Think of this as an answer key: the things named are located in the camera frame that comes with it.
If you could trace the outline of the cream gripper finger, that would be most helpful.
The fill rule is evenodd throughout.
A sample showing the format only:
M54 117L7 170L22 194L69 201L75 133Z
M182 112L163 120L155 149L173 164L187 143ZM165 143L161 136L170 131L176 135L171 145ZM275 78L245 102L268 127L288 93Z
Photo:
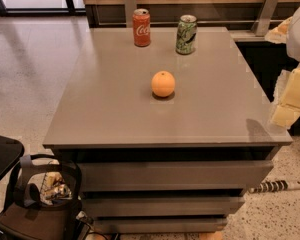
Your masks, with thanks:
M300 117L300 67L281 71L273 97L270 122L289 129Z

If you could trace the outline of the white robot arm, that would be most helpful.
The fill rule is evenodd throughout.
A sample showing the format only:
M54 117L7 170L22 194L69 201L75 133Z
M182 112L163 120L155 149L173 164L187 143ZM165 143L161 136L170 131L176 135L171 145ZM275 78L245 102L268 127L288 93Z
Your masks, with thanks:
M287 27L286 50L299 64L291 72L282 70L277 78L269 121L289 129L300 117L300 7Z

